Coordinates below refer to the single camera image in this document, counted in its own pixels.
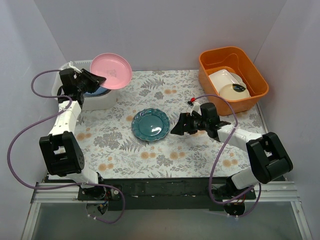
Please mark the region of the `white rectangular dish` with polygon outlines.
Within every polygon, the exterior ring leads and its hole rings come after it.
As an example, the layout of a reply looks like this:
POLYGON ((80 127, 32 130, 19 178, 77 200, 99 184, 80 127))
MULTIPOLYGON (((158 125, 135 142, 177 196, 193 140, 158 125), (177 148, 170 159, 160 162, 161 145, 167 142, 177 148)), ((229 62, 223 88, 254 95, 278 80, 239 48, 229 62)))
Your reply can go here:
POLYGON ((211 81, 218 93, 220 92, 221 88, 225 85, 243 83, 243 80, 239 75, 229 72, 226 69, 222 69, 210 74, 209 80, 211 81))

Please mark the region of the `cream plate with black mark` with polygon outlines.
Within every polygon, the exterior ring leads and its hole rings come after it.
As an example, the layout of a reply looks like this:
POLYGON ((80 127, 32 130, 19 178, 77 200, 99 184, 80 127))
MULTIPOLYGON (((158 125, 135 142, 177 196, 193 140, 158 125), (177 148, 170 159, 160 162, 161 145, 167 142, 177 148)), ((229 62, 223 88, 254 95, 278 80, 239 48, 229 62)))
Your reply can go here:
POLYGON ((219 91, 219 95, 228 101, 238 101, 251 96, 247 88, 236 83, 222 87, 219 91))

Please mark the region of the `teal scalloped plate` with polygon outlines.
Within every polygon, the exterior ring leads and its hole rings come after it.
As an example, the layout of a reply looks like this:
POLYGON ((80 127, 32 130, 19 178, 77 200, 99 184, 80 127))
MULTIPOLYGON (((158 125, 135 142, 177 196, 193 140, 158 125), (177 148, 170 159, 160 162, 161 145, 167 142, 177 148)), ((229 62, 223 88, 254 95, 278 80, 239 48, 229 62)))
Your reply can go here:
POLYGON ((166 137, 170 131, 170 120, 157 108, 139 111, 131 122, 133 135, 145 142, 155 142, 166 137))

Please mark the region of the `orange plastic bin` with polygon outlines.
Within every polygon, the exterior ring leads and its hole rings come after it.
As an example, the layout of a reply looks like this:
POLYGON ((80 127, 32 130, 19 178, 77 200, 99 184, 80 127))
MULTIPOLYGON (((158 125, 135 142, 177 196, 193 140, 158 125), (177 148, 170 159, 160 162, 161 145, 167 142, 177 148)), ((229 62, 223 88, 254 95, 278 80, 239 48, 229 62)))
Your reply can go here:
POLYGON ((227 98, 235 113, 250 110, 269 91, 269 85, 246 53, 235 46, 208 50, 199 56, 198 79, 204 92, 219 96, 232 84, 244 87, 244 98, 227 98))

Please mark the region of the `blue round plate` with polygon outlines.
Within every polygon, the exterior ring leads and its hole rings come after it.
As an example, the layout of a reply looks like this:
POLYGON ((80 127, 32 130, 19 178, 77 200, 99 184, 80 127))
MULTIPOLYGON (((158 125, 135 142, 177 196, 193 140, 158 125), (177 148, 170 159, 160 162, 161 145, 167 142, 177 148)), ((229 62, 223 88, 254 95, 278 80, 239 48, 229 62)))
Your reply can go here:
POLYGON ((95 97, 95 96, 100 96, 100 95, 103 95, 103 94, 107 94, 109 91, 110 91, 109 89, 100 86, 95 92, 92 92, 92 93, 86 92, 83 95, 85 97, 95 97))

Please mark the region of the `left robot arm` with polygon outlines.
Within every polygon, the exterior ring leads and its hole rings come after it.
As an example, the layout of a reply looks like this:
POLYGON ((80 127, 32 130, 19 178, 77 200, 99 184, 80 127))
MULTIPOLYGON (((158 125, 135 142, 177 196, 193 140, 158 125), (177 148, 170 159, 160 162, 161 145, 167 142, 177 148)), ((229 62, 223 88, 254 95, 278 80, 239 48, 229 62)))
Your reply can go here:
POLYGON ((105 81, 85 69, 66 68, 59 71, 61 87, 58 94, 58 110, 53 128, 48 136, 39 140, 39 146, 52 176, 66 177, 80 184, 83 194, 95 200, 106 196, 101 175, 85 164, 84 154, 74 135, 78 117, 84 104, 84 94, 95 92, 105 81))

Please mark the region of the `pink plate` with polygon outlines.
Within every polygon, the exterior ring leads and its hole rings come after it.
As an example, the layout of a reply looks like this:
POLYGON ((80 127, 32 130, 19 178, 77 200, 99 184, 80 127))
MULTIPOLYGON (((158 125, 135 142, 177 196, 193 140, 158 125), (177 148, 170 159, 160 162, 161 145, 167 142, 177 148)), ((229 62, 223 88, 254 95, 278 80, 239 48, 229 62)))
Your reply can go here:
POLYGON ((122 89, 132 80, 131 65, 115 53, 103 53, 96 56, 90 64, 90 72, 105 78, 100 86, 108 90, 122 89))

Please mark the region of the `white plastic bin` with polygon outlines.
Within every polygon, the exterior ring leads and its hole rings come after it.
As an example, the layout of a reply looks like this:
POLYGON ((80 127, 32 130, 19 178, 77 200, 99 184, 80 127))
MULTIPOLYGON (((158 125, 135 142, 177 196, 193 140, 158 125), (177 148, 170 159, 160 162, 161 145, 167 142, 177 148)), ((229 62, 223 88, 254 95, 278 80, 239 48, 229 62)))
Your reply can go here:
MULTIPOLYGON (((78 69, 82 70, 82 69, 86 69, 86 67, 88 66, 88 64, 86 65, 81 65, 82 68, 79 68, 77 66, 77 62, 73 62, 73 65, 75 67, 77 67, 78 69)), ((60 69, 57 71, 56 76, 55 76, 55 80, 53 83, 53 87, 51 90, 51 95, 52 96, 58 96, 57 92, 60 86, 62 86, 62 82, 60 80, 60 76, 59 76, 59 72, 67 69, 66 68, 67 63, 62 65, 60 67, 60 69)), ((69 103, 69 96, 66 95, 59 95, 57 98, 57 102, 59 104, 59 106, 61 106, 62 108, 65 108, 67 106, 67 104, 69 103)), ((94 110, 106 110, 109 109, 111 107, 113 107, 116 104, 116 98, 117 98, 117 91, 116 90, 110 90, 109 92, 103 95, 99 95, 99 96, 93 96, 93 97, 85 97, 84 96, 84 102, 83 105, 79 105, 81 110, 83 111, 94 111, 94 110)))

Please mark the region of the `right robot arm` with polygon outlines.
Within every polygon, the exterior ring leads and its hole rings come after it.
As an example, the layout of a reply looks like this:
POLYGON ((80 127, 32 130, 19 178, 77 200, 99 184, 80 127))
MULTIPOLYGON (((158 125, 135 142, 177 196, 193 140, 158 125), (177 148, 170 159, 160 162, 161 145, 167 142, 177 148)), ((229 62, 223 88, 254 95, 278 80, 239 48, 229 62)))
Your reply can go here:
POLYGON ((250 166, 229 176, 225 185, 219 187, 221 195, 237 199, 249 187, 267 184, 293 170, 293 163, 276 133, 260 134, 239 129, 221 120, 211 102, 201 104, 199 109, 200 112, 181 113, 170 133, 182 136, 205 131, 211 139, 248 154, 250 166))

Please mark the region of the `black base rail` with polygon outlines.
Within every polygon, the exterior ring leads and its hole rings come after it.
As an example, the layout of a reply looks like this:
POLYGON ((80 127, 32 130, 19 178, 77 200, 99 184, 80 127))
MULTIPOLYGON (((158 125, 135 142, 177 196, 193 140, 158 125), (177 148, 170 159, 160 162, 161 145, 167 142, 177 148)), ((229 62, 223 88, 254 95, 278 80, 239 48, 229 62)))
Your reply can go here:
POLYGON ((122 191, 126 210, 224 210, 210 199, 207 177, 119 178, 103 183, 122 191))

